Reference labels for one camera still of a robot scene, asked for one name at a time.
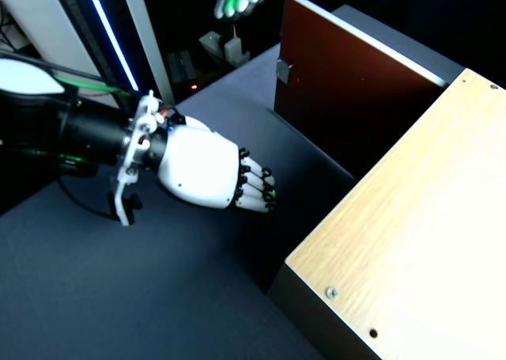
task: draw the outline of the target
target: black table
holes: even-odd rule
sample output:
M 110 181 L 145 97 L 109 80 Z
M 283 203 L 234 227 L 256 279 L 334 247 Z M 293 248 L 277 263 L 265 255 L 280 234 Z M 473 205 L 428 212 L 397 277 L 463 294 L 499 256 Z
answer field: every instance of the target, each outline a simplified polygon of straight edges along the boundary
M 354 179 L 272 112 L 274 47 L 179 106 L 271 167 L 270 217 L 182 203 L 142 173 L 136 223 L 50 184 L 0 217 L 0 358 L 320 358 L 265 297 L 285 256 Z M 112 168 L 65 178 L 107 210 Z

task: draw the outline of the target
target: robotic hand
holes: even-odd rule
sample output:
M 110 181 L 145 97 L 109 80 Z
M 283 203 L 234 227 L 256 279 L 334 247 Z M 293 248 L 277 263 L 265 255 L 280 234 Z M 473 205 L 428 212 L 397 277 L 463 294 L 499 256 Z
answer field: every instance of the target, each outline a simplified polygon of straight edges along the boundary
M 123 192 L 138 181 L 139 169 L 157 172 L 164 187 L 189 203 L 261 213 L 274 208 L 269 169 L 204 123 L 161 108 L 152 91 L 140 99 L 132 118 L 81 99 L 77 88 L 38 66 L 0 59 L 0 101 L 4 149 L 63 157 L 66 165 L 77 157 L 119 165 L 112 202 L 123 225 L 133 222 Z

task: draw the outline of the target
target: blue light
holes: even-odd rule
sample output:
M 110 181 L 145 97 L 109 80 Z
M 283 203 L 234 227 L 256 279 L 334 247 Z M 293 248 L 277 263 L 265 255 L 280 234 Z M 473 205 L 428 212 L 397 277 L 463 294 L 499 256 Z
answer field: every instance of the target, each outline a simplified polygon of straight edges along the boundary
M 121 51 L 121 47 L 119 47 L 118 40 L 116 39 L 116 36 L 114 35 L 114 32 L 112 31 L 111 25 L 109 24 L 109 20 L 107 16 L 105 15 L 104 9 L 102 8 L 102 4 L 100 4 L 100 0 L 92 0 L 93 5 L 95 6 L 96 12 L 98 13 L 98 16 L 100 17 L 100 21 L 102 21 L 102 25 L 105 28 L 105 32 L 109 36 L 109 40 L 111 41 L 111 44 L 114 48 L 114 51 L 116 52 L 116 55 L 118 56 L 119 61 L 121 62 L 121 66 L 123 66 L 123 70 L 125 71 L 125 75 L 130 81 L 130 84 L 132 85 L 132 89 L 135 91 L 138 91 L 139 88 L 137 87 L 137 82 L 134 79 L 134 75 L 130 71 L 130 67 L 128 66 L 127 60 L 125 59 L 125 56 L 123 55 L 123 52 Z

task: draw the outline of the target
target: screw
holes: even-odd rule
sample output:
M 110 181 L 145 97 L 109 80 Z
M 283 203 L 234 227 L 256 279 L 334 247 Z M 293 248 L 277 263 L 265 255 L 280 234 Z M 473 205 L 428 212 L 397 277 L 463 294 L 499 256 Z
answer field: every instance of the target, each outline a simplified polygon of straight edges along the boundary
M 335 299 L 337 296 L 338 296 L 338 291 L 336 290 L 335 287 L 333 286 L 328 286 L 326 289 L 325 289 L 325 295 L 327 296 L 327 298 L 329 299 Z

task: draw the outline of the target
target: dark red panel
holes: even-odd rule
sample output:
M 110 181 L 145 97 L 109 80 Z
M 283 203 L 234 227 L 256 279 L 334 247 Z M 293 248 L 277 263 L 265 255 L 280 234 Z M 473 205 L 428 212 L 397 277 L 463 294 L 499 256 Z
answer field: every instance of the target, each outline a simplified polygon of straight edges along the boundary
M 362 177 L 442 89 L 294 0 L 286 0 L 275 111 Z

